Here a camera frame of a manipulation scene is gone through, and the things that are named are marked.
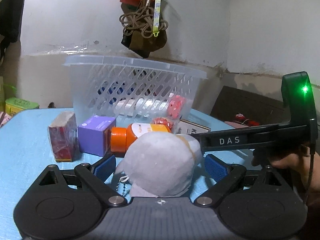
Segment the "person's right hand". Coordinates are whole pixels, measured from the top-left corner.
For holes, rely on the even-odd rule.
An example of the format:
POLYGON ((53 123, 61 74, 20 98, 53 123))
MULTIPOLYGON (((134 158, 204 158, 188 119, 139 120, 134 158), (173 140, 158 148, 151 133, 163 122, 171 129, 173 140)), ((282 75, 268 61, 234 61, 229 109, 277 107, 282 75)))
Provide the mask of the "person's right hand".
POLYGON ((300 180, 309 191, 306 204, 319 208, 319 154, 310 154, 308 145, 289 147, 265 147, 253 151, 252 165, 258 166, 266 158, 269 163, 280 169, 291 169, 300 175, 300 180))

